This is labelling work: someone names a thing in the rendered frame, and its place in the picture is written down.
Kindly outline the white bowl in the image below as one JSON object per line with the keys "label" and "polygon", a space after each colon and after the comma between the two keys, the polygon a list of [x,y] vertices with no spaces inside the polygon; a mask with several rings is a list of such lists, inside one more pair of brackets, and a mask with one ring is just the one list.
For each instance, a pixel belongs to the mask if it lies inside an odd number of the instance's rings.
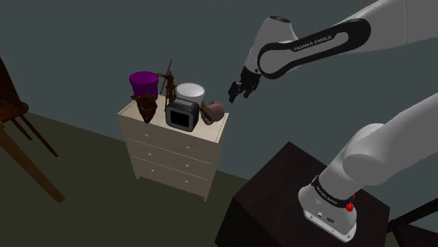
{"label": "white bowl", "polygon": [[205,89],[203,86],[195,83],[181,83],[176,87],[176,95],[178,98],[196,102],[200,105],[204,101]]}

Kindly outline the pink brown mug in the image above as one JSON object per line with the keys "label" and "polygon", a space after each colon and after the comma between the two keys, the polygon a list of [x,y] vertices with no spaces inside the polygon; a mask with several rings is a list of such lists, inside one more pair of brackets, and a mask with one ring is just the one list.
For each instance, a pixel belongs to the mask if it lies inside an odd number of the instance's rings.
{"label": "pink brown mug", "polygon": [[216,101],[202,102],[200,111],[203,122],[208,126],[220,121],[225,115],[225,108],[220,102]]}

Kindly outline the beige chest of drawers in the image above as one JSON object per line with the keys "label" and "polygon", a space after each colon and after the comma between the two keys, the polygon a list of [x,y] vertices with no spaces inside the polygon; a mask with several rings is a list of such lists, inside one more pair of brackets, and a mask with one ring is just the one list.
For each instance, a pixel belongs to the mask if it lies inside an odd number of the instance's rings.
{"label": "beige chest of drawers", "polygon": [[137,178],[143,177],[183,191],[208,197],[217,170],[228,113],[207,126],[199,121],[192,132],[166,124],[165,97],[149,123],[141,117],[136,101],[118,119]]}

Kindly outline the grey cube clock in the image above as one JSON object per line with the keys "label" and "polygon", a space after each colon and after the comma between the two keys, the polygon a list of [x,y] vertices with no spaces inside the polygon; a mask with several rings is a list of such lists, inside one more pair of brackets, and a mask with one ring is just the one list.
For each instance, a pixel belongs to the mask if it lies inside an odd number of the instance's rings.
{"label": "grey cube clock", "polygon": [[199,105],[196,102],[176,98],[166,106],[165,113],[168,126],[192,132],[199,120]]}

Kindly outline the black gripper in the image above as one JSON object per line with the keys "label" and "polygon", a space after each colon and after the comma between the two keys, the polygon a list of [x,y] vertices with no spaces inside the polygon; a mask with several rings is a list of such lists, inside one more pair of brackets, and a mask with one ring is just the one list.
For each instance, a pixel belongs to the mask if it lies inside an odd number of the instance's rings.
{"label": "black gripper", "polygon": [[236,97],[244,92],[244,97],[248,98],[249,95],[257,88],[258,84],[260,83],[261,75],[255,72],[252,72],[251,70],[244,67],[240,74],[240,81],[236,82],[233,81],[229,90],[229,101],[230,103],[233,103]]}

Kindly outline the brown windmill figure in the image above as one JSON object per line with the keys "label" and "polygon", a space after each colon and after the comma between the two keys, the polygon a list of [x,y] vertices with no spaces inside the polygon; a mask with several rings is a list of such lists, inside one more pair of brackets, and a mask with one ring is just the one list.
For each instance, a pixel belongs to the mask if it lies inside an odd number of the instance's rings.
{"label": "brown windmill figure", "polygon": [[166,89],[166,95],[165,95],[165,106],[167,107],[170,102],[176,99],[176,92],[175,92],[175,84],[174,84],[174,76],[171,72],[171,65],[172,60],[169,61],[168,68],[166,70],[165,74],[157,73],[158,77],[161,77],[164,79],[163,85],[161,87],[160,93],[163,92],[163,89]]}

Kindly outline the purple cylindrical pot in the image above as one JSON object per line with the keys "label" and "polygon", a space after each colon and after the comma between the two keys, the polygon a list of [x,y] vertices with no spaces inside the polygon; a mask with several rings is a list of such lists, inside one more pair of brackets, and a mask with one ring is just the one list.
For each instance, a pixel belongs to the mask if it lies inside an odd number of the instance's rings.
{"label": "purple cylindrical pot", "polygon": [[129,82],[136,96],[148,93],[158,96],[159,77],[153,72],[135,72],[129,76]]}

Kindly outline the dark robot stand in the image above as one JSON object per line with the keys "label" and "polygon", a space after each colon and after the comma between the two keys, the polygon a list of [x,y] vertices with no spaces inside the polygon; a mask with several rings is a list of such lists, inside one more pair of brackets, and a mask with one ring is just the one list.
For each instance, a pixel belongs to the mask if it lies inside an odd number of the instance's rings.
{"label": "dark robot stand", "polygon": [[298,191],[325,165],[287,142],[233,197],[217,247],[385,247],[390,208],[356,193],[357,231],[343,243],[304,216]]}

